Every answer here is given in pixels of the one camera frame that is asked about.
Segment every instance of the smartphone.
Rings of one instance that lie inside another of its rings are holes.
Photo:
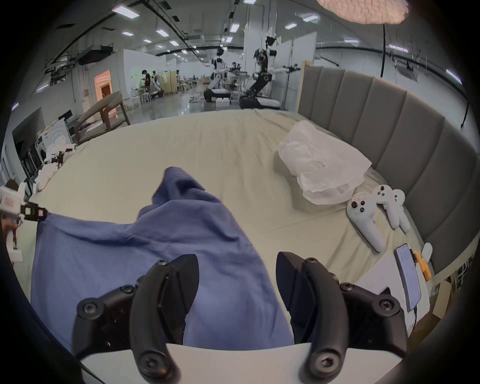
[[[408,244],[400,245],[393,251],[402,278],[405,298],[407,299],[407,312],[413,310],[420,301],[420,282],[415,269],[415,255]]]

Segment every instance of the floor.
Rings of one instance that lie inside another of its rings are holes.
[[[190,113],[206,112],[216,110],[215,103],[207,103],[203,98],[206,86],[198,86],[185,93],[178,93],[154,98],[150,103],[142,104],[140,107],[128,110],[127,115],[131,124],[160,119],[163,117],[183,116]],[[192,96],[200,96],[200,101],[189,103]],[[238,102],[232,101],[228,108],[238,109]]]

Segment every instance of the beige bed sheet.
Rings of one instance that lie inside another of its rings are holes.
[[[273,110],[226,110],[118,128],[79,148],[31,200],[77,219],[131,223],[151,203],[165,168],[180,167],[232,212],[275,287],[279,251],[315,257],[340,281],[355,282],[382,255],[358,235],[346,203],[307,201],[279,158],[278,144],[301,119]],[[369,169],[357,190],[371,192],[380,183],[384,180]],[[393,231],[381,209],[374,220],[389,250],[405,242],[421,250],[414,226],[408,235]],[[18,230],[24,263],[14,269],[28,298],[35,238],[36,223],[25,222]]]

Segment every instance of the headboard panel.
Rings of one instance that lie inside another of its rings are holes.
[[[298,112],[358,148],[405,205],[436,273],[480,230],[480,160],[458,129],[411,92],[382,79],[306,67]]]

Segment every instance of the blue cloth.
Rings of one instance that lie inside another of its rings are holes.
[[[135,284],[158,259],[196,254],[200,285],[184,345],[227,350],[293,344],[264,264],[232,214],[180,168],[164,179],[136,222],[39,222],[31,304],[67,348],[78,302]]]

